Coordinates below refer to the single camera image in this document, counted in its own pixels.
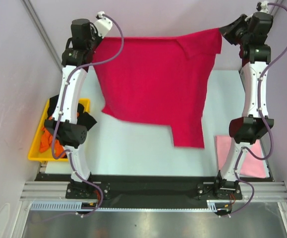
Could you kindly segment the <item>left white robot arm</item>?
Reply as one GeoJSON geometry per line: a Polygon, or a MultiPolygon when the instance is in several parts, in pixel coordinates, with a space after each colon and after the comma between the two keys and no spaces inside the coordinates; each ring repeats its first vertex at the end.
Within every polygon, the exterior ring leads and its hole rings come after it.
{"type": "Polygon", "coordinates": [[[106,17],[94,23],[88,19],[76,19],[71,24],[71,37],[62,53],[62,83],[57,105],[44,126],[53,136],[52,146],[58,141],[63,147],[59,155],[52,150],[52,156],[59,159],[66,155],[72,173],[66,189],[67,199],[88,199],[98,192],[91,184],[91,172],[87,166],[84,142],[96,120],[87,112],[78,112],[80,92],[92,61],[93,53],[111,30],[113,23],[106,17]]]}

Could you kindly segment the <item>orange t shirt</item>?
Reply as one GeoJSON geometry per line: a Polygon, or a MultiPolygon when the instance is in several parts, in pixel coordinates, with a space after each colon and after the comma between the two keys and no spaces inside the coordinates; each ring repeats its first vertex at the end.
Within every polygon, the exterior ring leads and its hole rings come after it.
{"type": "Polygon", "coordinates": [[[64,147],[60,145],[59,141],[56,139],[54,144],[54,149],[52,150],[52,141],[53,136],[48,132],[48,130],[44,126],[44,120],[42,121],[42,126],[39,130],[41,133],[40,139],[38,139],[38,152],[40,158],[50,159],[54,158],[52,152],[55,152],[56,157],[59,157],[61,153],[64,151],[64,147]]]}

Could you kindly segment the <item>folded pink t shirt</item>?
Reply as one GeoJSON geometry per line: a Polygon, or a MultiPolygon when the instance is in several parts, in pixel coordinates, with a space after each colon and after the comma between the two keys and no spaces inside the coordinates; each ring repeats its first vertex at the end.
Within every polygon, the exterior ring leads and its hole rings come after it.
{"type": "MultiPolygon", "coordinates": [[[[231,138],[227,135],[217,135],[215,137],[215,146],[218,160],[218,168],[222,169],[227,160],[227,155],[231,145],[231,138]]],[[[251,151],[258,157],[262,157],[262,149],[259,140],[257,140],[251,151]]],[[[253,177],[265,179],[269,177],[269,172],[265,161],[255,159],[249,152],[246,154],[242,167],[240,169],[242,177],[253,177]]]]}

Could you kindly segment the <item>left corner aluminium post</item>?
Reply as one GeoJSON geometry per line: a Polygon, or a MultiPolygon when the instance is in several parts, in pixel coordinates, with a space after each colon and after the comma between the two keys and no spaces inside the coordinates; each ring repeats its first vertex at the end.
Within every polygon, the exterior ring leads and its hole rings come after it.
{"type": "Polygon", "coordinates": [[[62,65],[61,60],[59,56],[56,53],[55,47],[51,42],[51,39],[49,38],[49,35],[47,34],[32,2],[30,0],[20,0],[22,3],[24,9],[26,10],[28,16],[30,17],[34,27],[36,28],[39,36],[42,39],[42,42],[44,43],[48,53],[50,54],[52,60],[54,61],[57,69],[59,72],[62,72],[62,65]]]}

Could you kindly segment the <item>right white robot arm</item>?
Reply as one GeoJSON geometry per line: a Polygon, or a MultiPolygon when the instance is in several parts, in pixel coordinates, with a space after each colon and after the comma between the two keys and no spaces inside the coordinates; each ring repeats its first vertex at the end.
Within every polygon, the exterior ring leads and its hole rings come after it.
{"type": "Polygon", "coordinates": [[[265,41],[272,25],[272,15],[255,12],[251,16],[242,14],[231,24],[219,28],[224,39],[231,45],[240,46],[240,75],[244,79],[245,101],[241,117],[233,119],[229,125],[230,149],[213,186],[213,194],[218,199],[231,198],[239,191],[240,169],[246,153],[256,140],[270,133],[274,125],[266,106],[271,48],[265,41]]]}

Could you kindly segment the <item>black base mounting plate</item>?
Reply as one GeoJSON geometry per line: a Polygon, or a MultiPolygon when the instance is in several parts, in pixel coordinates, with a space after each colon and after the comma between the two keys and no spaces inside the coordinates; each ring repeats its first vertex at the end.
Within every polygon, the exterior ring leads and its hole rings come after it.
{"type": "Polygon", "coordinates": [[[102,208],[185,210],[247,200],[252,191],[269,186],[271,178],[244,178],[224,187],[216,177],[92,175],[89,185],[68,175],[38,174],[33,197],[39,200],[102,200],[102,208]]]}

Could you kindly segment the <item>yellow plastic tray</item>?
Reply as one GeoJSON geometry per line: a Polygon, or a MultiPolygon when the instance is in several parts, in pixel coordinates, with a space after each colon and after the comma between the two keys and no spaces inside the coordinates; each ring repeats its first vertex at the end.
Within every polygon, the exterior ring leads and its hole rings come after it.
{"type": "Polygon", "coordinates": [[[32,144],[31,144],[31,147],[28,153],[28,159],[31,161],[39,161],[41,163],[48,162],[48,161],[67,162],[68,161],[67,157],[55,160],[52,156],[51,147],[49,147],[43,153],[40,152],[41,137],[44,134],[44,131],[42,130],[42,128],[44,127],[45,119],[48,118],[48,114],[47,114],[48,108],[49,108],[49,100],[46,101],[46,104],[44,106],[44,110],[40,118],[39,125],[37,127],[34,139],[32,141],[32,144]]]}

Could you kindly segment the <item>corner aluminium post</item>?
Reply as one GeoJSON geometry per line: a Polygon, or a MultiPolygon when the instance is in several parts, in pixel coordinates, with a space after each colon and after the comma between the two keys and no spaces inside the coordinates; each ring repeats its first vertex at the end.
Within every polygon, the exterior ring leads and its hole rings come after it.
{"type": "Polygon", "coordinates": [[[273,17],[276,17],[280,7],[280,4],[283,4],[285,0],[275,0],[274,2],[269,2],[268,3],[268,9],[269,9],[269,14],[272,15],[273,17]]]}
{"type": "Polygon", "coordinates": [[[39,36],[42,39],[42,42],[44,43],[48,53],[50,54],[52,60],[54,61],[57,69],[59,72],[62,72],[62,65],[61,60],[59,56],[56,53],[55,47],[51,42],[51,39],[49,38],[49,35],[47,34],[32,2],[30,0],[20,0],[22,3],[24,9],[26,10],[28,16],[30,17],[34,27],[36,28],[39,36]]]}

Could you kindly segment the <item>aluminium frame rail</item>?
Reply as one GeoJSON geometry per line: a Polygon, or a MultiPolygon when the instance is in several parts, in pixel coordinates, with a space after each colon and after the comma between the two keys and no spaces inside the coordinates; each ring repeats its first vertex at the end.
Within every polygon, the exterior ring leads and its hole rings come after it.
{"type": "MultiPolygon", "coordinates": [[[[254,202],[286,202],[287,189],[283,182],[254,182],[254,202]]],[[[241,184],[234,191],[214,191],[211,183],[196,182],[117,182],[99,183],[104,199],[113,199],[121,195],[128,196],[186,196],[197,200],[229,200],[248,201],[252,195],[252,188],[247,184],[241,184]]],[[[21,200],[59,200],[65,199],[90,199],[91,193],[85,188],[75,192],[69,182],[26,182],[22,190],[21,200]]]]}

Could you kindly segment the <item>black t shirt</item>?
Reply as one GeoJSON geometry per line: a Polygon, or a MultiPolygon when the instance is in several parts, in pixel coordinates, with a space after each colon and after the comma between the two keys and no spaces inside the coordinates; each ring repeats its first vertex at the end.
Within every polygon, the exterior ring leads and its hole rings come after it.
{"type": "MultiPolygon", "coordinates": [[[[49,98],[47,119],[51,119],[57,106],[57,101],[58,101],[58,95],[49,98]]],[[[88,131],[97,123],[95,118],[89,114],[89,109],[90,109],[90,100],[87,98],[79,99],[77,107],[77,124],[85,126],[88,131]]]]}

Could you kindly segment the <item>right corner aluminium post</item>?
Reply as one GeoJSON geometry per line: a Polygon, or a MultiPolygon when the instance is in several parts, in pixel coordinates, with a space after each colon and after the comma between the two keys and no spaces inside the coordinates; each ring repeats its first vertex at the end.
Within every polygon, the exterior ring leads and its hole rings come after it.
{"type": "Polygon", "coordinates": [[[272,15],[273,17],[276,17],[280,7],[280,4],[283,4],[285,0],[275,0],[274,2],[269,2],[268,3],[268,9],[269,9],[269,14],[272,15]]]}

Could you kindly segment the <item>crimson red t shirt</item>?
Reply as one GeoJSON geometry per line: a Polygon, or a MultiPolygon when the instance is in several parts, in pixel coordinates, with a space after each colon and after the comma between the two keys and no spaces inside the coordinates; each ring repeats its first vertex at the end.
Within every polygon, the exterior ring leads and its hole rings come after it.
{"type": "Polygon", "coordinates": [[[221,48],[217,28],[177,37],[105,38],[94,55],[103,113],[169,126],[174,146],[204,148],[208,79],[221,48]]]}

